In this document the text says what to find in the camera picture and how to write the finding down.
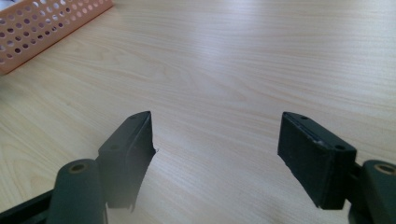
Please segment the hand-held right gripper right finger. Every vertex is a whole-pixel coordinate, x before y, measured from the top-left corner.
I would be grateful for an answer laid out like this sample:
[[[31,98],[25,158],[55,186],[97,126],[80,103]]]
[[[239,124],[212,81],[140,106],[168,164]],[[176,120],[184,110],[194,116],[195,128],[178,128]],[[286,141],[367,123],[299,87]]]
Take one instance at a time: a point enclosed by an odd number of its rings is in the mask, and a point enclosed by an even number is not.
[[[282,114],[277,155],[303,186],[315,206],[340,210],[347,198],[347,176],[357,149],[314,120]]]

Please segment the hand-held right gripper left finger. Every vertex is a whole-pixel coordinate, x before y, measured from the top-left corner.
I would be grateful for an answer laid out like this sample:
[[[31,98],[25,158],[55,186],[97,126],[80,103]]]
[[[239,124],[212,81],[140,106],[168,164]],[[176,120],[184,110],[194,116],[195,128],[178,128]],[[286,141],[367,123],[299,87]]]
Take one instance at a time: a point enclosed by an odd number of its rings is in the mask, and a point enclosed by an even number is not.
[[[104,198],[109,208],[134,210],[138,192],[156,150],[149,111],[127,118],[99,148]]]

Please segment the pink perforated plastic basket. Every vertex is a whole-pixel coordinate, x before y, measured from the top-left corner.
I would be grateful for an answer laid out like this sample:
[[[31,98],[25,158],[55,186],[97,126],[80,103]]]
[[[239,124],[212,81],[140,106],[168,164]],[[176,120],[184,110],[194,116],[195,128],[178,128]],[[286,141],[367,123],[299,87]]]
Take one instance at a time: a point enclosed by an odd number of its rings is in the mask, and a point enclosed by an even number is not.
[[[0,10],[0,76],[113,6],[113,0],[21,0]]]

